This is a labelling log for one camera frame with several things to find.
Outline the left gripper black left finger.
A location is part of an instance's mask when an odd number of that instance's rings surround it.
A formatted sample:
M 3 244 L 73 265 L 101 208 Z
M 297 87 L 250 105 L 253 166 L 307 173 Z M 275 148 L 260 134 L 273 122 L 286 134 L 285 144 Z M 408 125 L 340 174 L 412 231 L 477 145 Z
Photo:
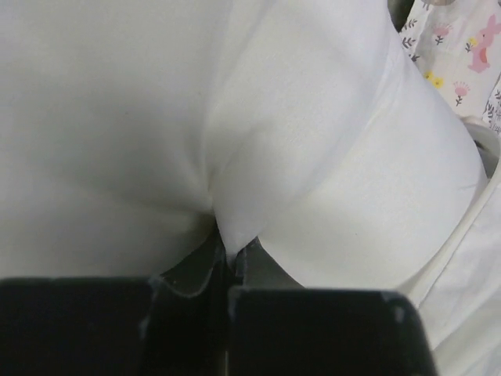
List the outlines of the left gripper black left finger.
M 218 375 L 225 250 L 213 234 L 166 273 L 1 282 L 4 375 Z

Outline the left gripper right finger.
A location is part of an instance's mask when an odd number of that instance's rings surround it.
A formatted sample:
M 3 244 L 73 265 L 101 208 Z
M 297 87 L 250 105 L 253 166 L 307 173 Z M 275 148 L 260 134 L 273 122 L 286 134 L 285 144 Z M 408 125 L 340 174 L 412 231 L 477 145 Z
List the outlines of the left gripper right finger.
M 420 316 L 397 291 L 297 283 L 253 240 L 228 293 L 230 375 L 434 375 Z

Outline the white pillow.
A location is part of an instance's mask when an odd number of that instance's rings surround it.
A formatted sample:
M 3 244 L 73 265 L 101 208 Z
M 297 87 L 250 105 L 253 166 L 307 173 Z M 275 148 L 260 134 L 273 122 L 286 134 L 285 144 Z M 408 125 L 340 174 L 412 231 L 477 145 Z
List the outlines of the white pillow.
M 4 1 L 1 275 L 162 273 L 213 229 L 396 287 L 487 183 L 383 1 Z

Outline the grey pillowcase with cream ruffle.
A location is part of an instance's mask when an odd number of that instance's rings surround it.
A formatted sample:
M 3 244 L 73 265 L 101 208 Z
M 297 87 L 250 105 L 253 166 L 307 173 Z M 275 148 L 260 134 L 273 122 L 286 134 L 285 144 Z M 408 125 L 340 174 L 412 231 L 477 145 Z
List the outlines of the grey pillowcase with cream ruffle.
M 500 137 L 463 118 L 488 182 L 409 284 L 440 375 L 500 373 Z

